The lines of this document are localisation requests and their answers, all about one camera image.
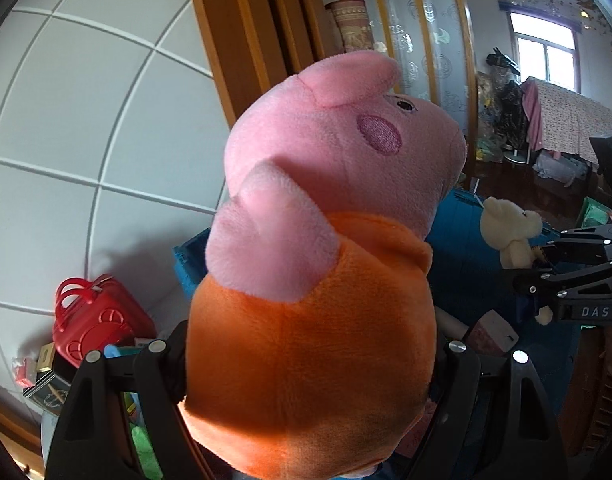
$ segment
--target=pig ear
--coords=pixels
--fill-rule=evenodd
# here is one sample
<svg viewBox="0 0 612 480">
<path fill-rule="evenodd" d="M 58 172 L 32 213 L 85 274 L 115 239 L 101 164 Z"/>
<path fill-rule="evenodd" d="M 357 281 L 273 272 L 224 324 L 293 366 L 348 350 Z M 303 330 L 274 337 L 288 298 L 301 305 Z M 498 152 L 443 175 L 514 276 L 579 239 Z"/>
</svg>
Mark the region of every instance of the pig ear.
<svg viewBox="0 0 612 480">
<path fill-rule="evenodd" d="M 387 93 L 400 73 L 394 59 L 374 50 L 360 50 L 327 57 L 298 77 L 320 106 L 332 108 Z"/>
<path fill-rule="evenodd" d="M 304 298 L 337 264 L 339 238 L 317 205 L 264 161 L 215 216 L 208 270 L 227 288 L 265 300 Z"/>
</svg>

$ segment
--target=black bag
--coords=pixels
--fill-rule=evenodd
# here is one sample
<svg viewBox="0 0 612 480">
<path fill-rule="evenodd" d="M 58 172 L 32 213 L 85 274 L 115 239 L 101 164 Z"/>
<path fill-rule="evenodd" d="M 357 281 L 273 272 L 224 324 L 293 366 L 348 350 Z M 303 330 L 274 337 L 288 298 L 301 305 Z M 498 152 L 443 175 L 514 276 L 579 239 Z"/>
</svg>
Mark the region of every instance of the black bag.
<svg viewBox="0 0 612 480">
<path fill-rule="evenodd" d="M 508 56 L 502 53 L 497 47 L 494 48 L 494 54 L 489 54 L 486 58 L 486 62 L 492 66 L 501 66 L 503 68 L 509 68 L 516 75 L 521 75 L 517 64 L 510 59 Z"/>
<path fill-rule="evenodd" d="M 499 95 L 499 101 L 502 113 L 495 124 L 495 130 L 515 150 L 522 150 L 530 124 L 523 111 L 523 90 L 515 81 L 510 81 Z"/>
</svg>

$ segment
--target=pig eye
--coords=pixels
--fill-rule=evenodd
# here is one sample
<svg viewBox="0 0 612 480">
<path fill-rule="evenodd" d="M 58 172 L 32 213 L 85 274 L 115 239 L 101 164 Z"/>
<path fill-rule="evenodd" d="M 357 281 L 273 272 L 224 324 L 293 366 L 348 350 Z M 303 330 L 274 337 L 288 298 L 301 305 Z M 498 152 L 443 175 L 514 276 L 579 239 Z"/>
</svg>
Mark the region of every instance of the pig eye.
<svg viewBox="0 0 612 480">
<path fill-rule="evenodd" d="M 409 103 L 408 101 L 404 101 L 403 99 L 397 101 L 397 106 L 401 108 L 402 110 L 405 110 L 406 112 L 416 112 L 417 111 L 417 108 L 415 108 L 415 105 L 413 105 L 412 103 Z"/>
</svg>

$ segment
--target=small box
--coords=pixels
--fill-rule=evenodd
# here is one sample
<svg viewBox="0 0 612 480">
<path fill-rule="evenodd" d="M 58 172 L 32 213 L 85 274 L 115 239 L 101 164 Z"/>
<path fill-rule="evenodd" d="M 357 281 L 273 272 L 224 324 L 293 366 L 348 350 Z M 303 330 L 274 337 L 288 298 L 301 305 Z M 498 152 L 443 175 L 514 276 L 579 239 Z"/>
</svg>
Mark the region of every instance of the small box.
<svg viewBox="0 0 612 480">
<path fill-rule="evenodd" d="M 486 312 L 470 330 L 465 343 L 482 355 L 503 357 L 519 342 L 510 323 L 494 310 Z"/>
<path fill-rule="evenodd" d="M 35 386 L 26 388 L 23 395 L 41 409 L 59 416 L 77 368 L 55 352 L 53 343 L 42 346 L 37 367 Z"/>
<path fill-rule="evenodd" d="M 52 360 L 55 357 L 55 343 L 48 343 L 39 350 L 39 359 L 37 359 L 37 371 L 47 372 L 52 368 Z"/>
<path fill-rule="evenodd" d="M 39 374 L 35 386 L 26 388 L 23 395 L 46 412 L 60 416 L 68 390 L 70 383 L 59 377 L 54 370 L 50 370 Z"/>
<path fill-rule="evenodd" d="M 195 290 L 208 274 L 205 252 L 210 234 L 211 230 L 206 229 L 186 243 L 173 248 L 175 273 L 183 293 L 189 300 L 193 299 Z"/>
<path fill-rule="evenodd" d="M 35 386 L 37 379 L 37 363 L 30 357 L 25 357 L 22 360 L 15 359 L 13 362 L 13 373 L 15 382 L 22 388 Z"/>
</svg>

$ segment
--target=red plastic box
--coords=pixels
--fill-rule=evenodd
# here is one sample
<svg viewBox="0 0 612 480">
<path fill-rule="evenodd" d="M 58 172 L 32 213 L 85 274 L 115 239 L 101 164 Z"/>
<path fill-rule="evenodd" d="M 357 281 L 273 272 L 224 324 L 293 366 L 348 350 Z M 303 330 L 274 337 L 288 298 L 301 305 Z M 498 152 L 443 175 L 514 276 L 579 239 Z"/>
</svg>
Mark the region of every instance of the red plastic box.
<svg viewBox="0 0 612 480">
<path fill-rule="evenodd" d="M 64 307 L 70 296 L 77 298 Z M 109 274 L 94 282 L 70 278 L 57 288 L 52 339 L 57 351 L 76 367 L 91 350 L 103 351 L 108 344 L 132 343 L 135 337 L 156 335 L 150 317 Z"/>
</svg>

